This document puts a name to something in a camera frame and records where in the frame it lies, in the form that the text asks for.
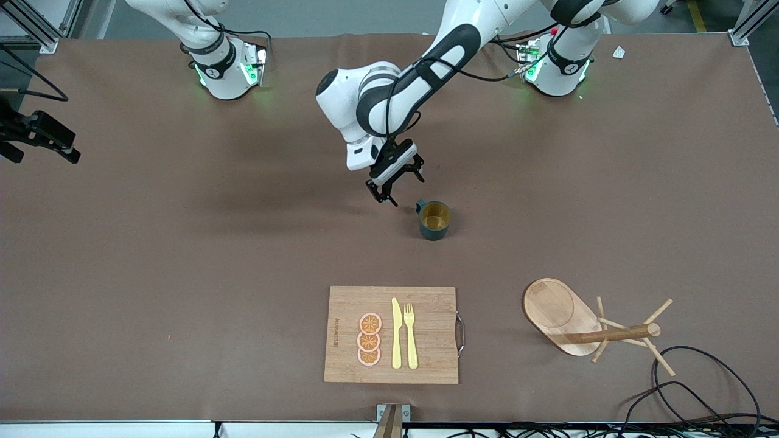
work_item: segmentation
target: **knife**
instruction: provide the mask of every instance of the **knife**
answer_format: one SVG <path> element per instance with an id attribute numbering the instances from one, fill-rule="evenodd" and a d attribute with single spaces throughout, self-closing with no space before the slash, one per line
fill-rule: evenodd
<path id="1" fill-rule="evenodd" d="M 400 328 L 403 326 L 403 313 L 400 312 L 400 304 L 397 298 L 392 298 L 392 367 L 400 369 L 403 365 L 400 359 Z"/>

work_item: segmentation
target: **yellow fork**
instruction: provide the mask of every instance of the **yellow fork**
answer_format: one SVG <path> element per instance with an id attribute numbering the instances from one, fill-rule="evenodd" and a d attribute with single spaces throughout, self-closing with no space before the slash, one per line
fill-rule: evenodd
<path id="1" fill-rule="evenodd" d="M 416 369 L 419 366 L 417 358 L 417 343 L 414 341 L 414 306 L 411 304 L 403 305 L 403 321 L 408 327 L 408 367 Z"/>

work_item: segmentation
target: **metal handle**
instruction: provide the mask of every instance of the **metal handle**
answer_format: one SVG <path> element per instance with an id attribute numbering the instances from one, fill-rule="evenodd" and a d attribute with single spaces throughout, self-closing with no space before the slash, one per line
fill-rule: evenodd
<path id="1" fill-rule="evenodd" d="M 457 358 L 459 358 L 461 355 L 463 355 L 463 348 L 465 348 L 465 323 L 463 322 L 463 318 L 460 316 L 460 311 L 455 311 L 455 315 L 457 316 L 457 320 L 454 322 L 454 332 L 457 333 L 457 323 L 460 323 L 460 346 L 457 349 Z"/>

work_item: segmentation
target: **mug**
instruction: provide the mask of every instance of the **mug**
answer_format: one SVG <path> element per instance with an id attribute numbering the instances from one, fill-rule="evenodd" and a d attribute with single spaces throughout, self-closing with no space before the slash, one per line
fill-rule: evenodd
<path id="1" fill-rule="evenodd" d="M 439 201 L 417 201 L 419 232 L 427 240 L 441 240 L 449 229 L 452 213 L 446 204 Z"/>

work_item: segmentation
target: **brown table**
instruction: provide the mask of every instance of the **brown table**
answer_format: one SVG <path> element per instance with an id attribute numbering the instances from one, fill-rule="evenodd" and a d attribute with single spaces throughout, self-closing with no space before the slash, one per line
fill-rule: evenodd
<path id="1" fill-rule="evenodd" d="M 776 415 L 779 133 L 747 50 L 723 34 L 605 37 L 557 99 L 458 76 L 409 132 L 427 182 L 404 177 L 401 207 L 379 205 L 314 89 L 429 42 L 279 40 L 275 88 L 229 102 L 173 41 L 63 41 L 41 57 L 71 101 L 23 110 L 74 129 L 83 156 L 25 148 L 0 165 L 0 418 L 354 420 L 402 401 L 425 421 L 623 419 L 650 355 L 559 352 L 522 313 L 540 277 L 625 323 L 672 297 L 656 344 L 719 355 Z M 490 48 L 468 70 L 508 67 Z M 420 238 L 419 198 L 453 208 L 447 239 Z M 456 286 L 460 384 L 324 383 L 332 284 Z M 718 367 L 668 360 L 720 412 L 750 409 Z M 634 419 L 672 418 L 650 399 Z"/>

